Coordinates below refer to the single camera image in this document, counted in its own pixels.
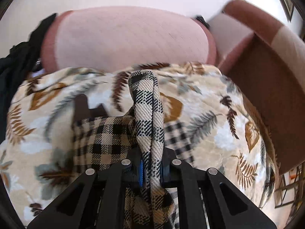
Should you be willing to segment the leaf pattern cream blanket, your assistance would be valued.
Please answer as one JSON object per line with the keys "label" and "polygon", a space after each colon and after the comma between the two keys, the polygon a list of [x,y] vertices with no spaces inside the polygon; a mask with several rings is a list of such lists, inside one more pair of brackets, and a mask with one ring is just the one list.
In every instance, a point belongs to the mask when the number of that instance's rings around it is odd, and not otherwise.
{"label": "leaf pattern cream blanket", "polygon": [[65,68],[24,82],[8,114],[1,177],[28,225],[88,168],[105,170],[131,148],[128,111],[149,121],[147,88],[133,101],[133,72],[158,79],[164,145],[194,168],[217,168],[255,205],[274,192],[273,145],[239,88],[214,66],[154,63],[104,73]]}

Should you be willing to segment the framed wall picture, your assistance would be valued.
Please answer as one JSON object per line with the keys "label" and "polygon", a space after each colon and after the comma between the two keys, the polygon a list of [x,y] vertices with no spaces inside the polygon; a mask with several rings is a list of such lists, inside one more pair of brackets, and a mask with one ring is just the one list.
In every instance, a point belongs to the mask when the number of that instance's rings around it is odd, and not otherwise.
{"label": "framed wall picture", "polygon": [[290,22],[292,20],[294,7],[295,7],[292,0],[279,0],[279,1],[283,7],[287,21]]}

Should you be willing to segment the dark navy garment pile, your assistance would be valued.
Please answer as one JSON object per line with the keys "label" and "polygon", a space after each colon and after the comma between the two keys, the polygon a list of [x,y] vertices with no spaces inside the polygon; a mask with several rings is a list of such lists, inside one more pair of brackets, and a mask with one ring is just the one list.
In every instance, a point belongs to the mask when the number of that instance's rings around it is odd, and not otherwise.
{"label": "dark navy garment pile", "polygon": [[21,42],[10,49],[5,58],[1,58],[1,142],[5,140],[7,113],[11,101],[40,57],[43,39],[57,14],[52,14],[41,21],[30,34],[29,40]]}

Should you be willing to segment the small black object behind pillow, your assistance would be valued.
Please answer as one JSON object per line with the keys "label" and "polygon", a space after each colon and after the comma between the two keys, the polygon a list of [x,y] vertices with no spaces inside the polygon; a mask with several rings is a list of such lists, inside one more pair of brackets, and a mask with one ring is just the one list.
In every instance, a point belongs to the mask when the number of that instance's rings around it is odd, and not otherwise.
{"label": "small black object behind pillow", "polygon": [[205,19],[201,15],[196,15],[195,20],[202,23],[209,30],[210,25],[205,21]]}

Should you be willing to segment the pink long bolster pillow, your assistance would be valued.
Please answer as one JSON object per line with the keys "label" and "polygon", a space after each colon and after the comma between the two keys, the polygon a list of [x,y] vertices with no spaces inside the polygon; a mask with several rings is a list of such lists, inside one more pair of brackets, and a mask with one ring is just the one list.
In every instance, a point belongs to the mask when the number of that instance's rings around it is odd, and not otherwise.
{"label": "pink long bolster pillow", "polygon": [[130,6],[71,10],[56,17],[41,47],[51,73],[67,67],[114,72],[137,64],[216,63],[216,44],[199,21]]}

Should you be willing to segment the black white checkered shirt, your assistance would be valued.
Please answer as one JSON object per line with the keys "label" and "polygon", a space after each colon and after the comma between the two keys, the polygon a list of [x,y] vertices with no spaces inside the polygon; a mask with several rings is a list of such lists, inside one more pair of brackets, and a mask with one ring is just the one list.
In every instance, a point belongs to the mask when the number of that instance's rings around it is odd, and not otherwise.
{"label": "black white checkered shirt", "polygon": [[135,71],[128,85],[133,105],[123,116],[110,116],[103,106],[89,109],[84,94],[74,98],[73,170],[107,170],[138,149],[143,186],[126,189],[124,227],[178,228],[176,190],[163,189],[160,183],[164,127],[157,76],[150,70]]}

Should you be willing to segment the brown wooden bed frame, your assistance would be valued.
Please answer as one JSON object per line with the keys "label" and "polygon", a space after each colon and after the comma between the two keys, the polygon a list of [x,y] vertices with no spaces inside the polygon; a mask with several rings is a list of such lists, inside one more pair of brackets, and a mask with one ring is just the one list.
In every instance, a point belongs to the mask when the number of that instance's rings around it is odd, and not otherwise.
{"label": "brown wooden bed frame", "polygon": [[304,162],[304,92],[277,53],[254,36],[227,75],[270,130],[279,173]]}

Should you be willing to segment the pink brown side cushion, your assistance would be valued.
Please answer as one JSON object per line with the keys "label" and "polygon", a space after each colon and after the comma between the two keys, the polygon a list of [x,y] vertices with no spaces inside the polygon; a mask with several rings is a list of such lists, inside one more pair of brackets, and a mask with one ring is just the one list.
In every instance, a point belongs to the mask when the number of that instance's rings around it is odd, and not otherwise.
{"label": "pink brown side cushion", "polygon": [[243,0],[209,20],[214,63],[253,103],[304,102],[304,42],[270,14]]}

